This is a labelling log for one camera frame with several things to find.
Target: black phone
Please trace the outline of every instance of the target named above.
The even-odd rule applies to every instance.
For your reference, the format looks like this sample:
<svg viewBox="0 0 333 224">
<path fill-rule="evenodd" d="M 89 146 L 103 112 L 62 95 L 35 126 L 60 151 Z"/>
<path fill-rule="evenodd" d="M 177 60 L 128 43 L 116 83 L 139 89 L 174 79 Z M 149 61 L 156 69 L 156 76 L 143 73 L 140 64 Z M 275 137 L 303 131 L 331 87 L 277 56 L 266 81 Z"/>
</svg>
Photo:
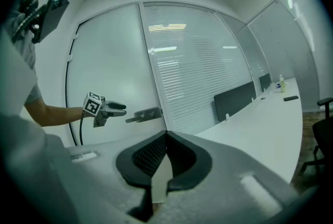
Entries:
<svg viewBox="0 0 333 224">
<path fill-rule="evenodd" d="M 298 96 L 285 97 L 283 100 L 284 101 L 290 101 L 290 100 L 294 100 L 294 99 L 298 99 Z"/>
</svg>

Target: door handle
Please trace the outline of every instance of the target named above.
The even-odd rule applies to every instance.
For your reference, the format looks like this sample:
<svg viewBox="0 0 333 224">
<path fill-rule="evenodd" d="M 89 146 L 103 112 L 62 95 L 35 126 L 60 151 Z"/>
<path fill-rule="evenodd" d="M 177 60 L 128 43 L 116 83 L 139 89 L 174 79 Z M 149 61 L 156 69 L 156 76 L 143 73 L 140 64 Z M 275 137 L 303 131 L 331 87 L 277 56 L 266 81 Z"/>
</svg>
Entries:
<svg viewBox="0 0 333 224">
<path fill-rule="evenodd" d="M 162 110 L 159 107 L 141 110 L 134 113 L 134 118 L 128 118 L 126 123 L 131 122 L 146 122 L 150 120 L 154 120 L 156 118 L 162 117 Z"/>
</svg>

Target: glass wall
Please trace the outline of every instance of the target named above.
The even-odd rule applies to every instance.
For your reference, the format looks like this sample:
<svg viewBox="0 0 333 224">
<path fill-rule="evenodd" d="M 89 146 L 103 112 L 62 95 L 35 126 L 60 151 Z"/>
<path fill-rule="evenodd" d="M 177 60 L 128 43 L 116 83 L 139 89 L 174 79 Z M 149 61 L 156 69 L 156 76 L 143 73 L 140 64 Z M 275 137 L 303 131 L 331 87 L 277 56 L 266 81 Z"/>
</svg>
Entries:
<svg viewBox="0 0 333 224">
<path fill-rule="evenodd" d="M 273 81 L 295 77 L 302 110 L 333 95 L 333 37 L 319 0 L 276 0 L 250 24 L 270 66 Z"/>
<path fill-rule="evenodd" d="M 145 15 L 170 129 L 197 134 L 214 126 L 214 96 L 252 81 L 233 34 L 216 12 L 184 4 L 146 3 Z"/>
<path fill-rule="evenodd" d="M 270 72 L 260 45 L 246 24 L 225 14 L 219 14 L 233 32 L 244 52 L 250 67 L 255 91 L 257 92 L 257 96 L 259 96 L 262 93 L 259 78 Z"/>
</svg>

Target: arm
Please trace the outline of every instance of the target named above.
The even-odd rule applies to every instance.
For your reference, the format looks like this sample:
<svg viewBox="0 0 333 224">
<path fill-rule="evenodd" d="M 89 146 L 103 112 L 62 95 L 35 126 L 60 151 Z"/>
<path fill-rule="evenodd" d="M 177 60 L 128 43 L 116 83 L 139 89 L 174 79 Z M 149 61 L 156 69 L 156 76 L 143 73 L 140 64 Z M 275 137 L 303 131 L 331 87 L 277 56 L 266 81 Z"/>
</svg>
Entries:
<svg viewBox="0 0 333 224">
<path fill-rule="evenodd" d="M 82 108 L 58 108 L 45 104 L 42 97 L 24 105 L 31 117 L 42 127 L 63 125 L 81 118 Z"/>
</svg>

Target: hand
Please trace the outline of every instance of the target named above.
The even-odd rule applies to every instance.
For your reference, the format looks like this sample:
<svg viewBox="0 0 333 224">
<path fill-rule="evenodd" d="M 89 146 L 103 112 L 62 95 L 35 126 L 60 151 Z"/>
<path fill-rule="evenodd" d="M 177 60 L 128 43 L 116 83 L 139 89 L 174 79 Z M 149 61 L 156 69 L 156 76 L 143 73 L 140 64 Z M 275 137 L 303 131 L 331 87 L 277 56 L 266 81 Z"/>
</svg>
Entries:
<svg viewBox="0 0 333 224">
<path fill-rule="evenodd" d="M 95 117 L 93 116 L 92 114 L 90 114 L 89 112 L 84 112 L 84 115 L 83 115 L 84 118 L 87 118 L 87 117 Z"/>
</svg>

